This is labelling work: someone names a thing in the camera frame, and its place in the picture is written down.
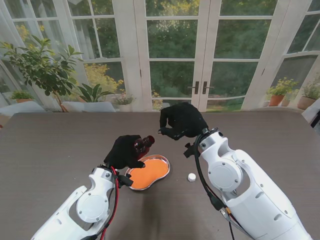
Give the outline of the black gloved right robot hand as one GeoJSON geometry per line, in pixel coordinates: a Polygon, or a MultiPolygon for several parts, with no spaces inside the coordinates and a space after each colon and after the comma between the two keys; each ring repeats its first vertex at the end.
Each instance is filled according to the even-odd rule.
{"type": "Polygon", "coordinates": [[[160,111],[159,134],[177,141],[182,137],[194,138],[208,129],[202,114],[188,102],[181,102],[160,111]]]}

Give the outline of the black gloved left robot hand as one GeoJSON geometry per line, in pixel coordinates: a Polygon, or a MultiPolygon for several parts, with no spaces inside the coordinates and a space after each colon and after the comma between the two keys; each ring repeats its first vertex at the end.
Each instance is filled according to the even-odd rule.
{"type": "Polygon", "coordinates": [[[104,164],[107,167],[113,167],[117,170],[129,167],[144,168],[145,164],[139,161],[138,154],[135,149],[136,140],[140,139],[140,135],[123,135],[119,136],[110,152],[104,159],[104,164]]]}

